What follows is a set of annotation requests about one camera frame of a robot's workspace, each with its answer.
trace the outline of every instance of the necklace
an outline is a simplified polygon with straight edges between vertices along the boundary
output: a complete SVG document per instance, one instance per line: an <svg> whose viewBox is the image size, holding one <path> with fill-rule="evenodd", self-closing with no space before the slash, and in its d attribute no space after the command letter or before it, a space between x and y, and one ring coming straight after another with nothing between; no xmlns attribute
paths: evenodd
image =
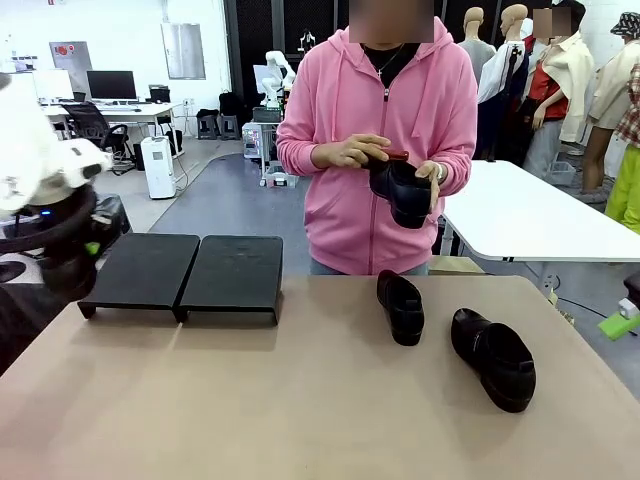
<svg viewBox="0 0 640 480"><path fill-rule="evenodd" d="M391 62L393 62L393 61L396 59L396 57L397 57L397 56L398 56L398 54L402 51L402 48L403 48L404 46L405 46L405 44L404 44L404 43L403 43L402 45L400 45L400 48L398 48L398 51L393 55L393 57L391 57L391 58L389 59L389 61L388 61L387 63L385 63L385 64L382 66L382 68L379 68L379 69L378 69L378 78L380 78L380 79L382 80L382 71L383 71L385 68L387 68L387 67L391 64ZM366 48L367 50L373 50L373 49L371 49L371 48L367 47L366 45L364 46L364 48Z"/></svg>

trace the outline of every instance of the pink zip-up jacket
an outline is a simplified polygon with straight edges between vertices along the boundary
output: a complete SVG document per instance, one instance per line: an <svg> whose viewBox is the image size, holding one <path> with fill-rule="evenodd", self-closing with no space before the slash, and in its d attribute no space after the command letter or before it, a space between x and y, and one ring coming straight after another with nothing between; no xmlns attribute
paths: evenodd
<svg viewBox="0 0 640 480"><path fill-rule="evenodd" d="M447 165L444 197L469 179L476 123L471 61L437 17L434 43L420 45L387 90L362 47L349 43L349 29L313 48L300 64L277 141L284 169L313 177L304 219L311 256L349 275L410 270L431 258L444 209L440 198L422 229L400 227L369 188L368 170L318 169L311 162L317 145L356 133L386 137L416 167L425 160Z"/></svg>

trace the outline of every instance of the black shirt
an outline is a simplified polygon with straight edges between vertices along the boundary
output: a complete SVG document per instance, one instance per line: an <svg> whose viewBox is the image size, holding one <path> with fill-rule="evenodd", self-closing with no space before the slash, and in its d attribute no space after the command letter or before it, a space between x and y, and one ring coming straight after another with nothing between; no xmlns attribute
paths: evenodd
<svg viewBox="0 0 640 480"><path fill-rule="evenodd" d="M382 70L380 80L384 88L389 88L393 79L409 64L419 47L419 43L405 43L391 50L374 50L362 45L364 53L376 71Z"/></svg>

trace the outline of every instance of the black monitor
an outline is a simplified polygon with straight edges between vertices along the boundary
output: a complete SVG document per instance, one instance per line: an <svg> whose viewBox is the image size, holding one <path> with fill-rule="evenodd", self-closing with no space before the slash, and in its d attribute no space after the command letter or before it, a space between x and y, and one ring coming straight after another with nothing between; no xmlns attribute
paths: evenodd
<svg viewBox="0 0 640 480"><path fill-rule="evenodd" d="M137 100L133 72L87 72L91 97L105 100Z"/></svg>

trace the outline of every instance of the beige jacket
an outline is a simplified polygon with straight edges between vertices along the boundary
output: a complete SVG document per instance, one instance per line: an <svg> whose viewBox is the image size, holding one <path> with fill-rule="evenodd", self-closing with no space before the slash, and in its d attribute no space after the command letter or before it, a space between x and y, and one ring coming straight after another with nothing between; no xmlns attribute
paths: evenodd
<svg viewBox="0 0 640 480"><path fill-rule="evenodd" d="M569 99L560 140L575 142L585 114L585 93L593 73L593 57L577 32L543 53L542 69L560 86Z"/></svg>
<svg viewBox="0 0 640 480"><path fill-rule="evenodd" d="M627 43L624 48L596 76L597 86L589 116L598 126L614 129L631 105L627 84L633 66L640 62L640 40Z"/></svg>

